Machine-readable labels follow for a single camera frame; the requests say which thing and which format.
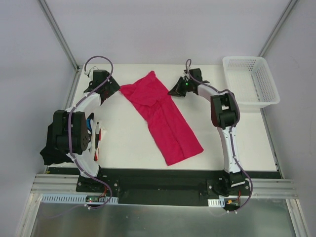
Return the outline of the pink t shirt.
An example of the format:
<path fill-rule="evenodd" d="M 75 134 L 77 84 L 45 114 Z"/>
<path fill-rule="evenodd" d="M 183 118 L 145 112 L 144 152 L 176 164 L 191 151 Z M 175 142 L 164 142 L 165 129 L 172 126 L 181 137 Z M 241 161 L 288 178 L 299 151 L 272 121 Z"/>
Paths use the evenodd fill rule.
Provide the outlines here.
<path fill-rule="evenodd" d="M 168 166 L 204 151 L 154 71 L 133 84 L 123 85 L 120 92 L 146 121 Z"/>

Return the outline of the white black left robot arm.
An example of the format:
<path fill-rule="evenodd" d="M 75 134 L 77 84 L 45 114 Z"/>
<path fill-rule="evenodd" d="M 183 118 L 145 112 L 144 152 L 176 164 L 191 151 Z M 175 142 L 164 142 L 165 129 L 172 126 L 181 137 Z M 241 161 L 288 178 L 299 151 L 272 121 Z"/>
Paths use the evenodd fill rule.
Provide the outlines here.
<path fill-rule="evenodd" d="M 96 137 L 101 125 L 94 119 L 94 111 L 119 91 L 120 85 L 106 70 L 95 69 L 88 77 L 90 82 L 80 100 L 72 107 L 54 113 L 52 144 L 76 164 L 81 176 L 89 178 L 87 186 L 93 192 L 99 192 L 105 181 L 98 176 L 99 165 L 95 161 Z"/>

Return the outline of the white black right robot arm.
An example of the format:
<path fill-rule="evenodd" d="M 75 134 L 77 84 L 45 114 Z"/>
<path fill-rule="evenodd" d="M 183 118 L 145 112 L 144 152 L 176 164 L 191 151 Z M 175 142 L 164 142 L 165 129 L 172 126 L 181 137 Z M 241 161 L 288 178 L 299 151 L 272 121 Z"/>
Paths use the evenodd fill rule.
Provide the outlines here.
<path fill-rule="evenodd" d="M 236 126 L 240 120 L 240 110 L 235 96 L 228 89 L 222 91 L 202 79 L 199 68 L 186 69 L 175 86 L 168 92 L 171 96 L 184 97 L 193 92 L 210 102 L 211 121 L 217 128 L 224 156 L 223 176 L 213 186 L 214 193 L 227 197 L 235 194 L 245 184 L 237 148 Z"/>

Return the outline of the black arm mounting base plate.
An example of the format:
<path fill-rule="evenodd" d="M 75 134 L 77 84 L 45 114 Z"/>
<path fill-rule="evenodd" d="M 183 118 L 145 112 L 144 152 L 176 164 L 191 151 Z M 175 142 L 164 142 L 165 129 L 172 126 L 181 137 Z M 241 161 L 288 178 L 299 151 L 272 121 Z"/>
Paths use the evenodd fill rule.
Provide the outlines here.
<path fill-rule="evenodd" d="M 210 199 L 241 202 L 251 196 L 248 181 L 230 188 L 223 171 L 100 168 L 95 180 L 77 168 L 53 167 L 48 173 L 78 175 L 76 192 L 118 198 L 120 204 L 207 206 Z"/>

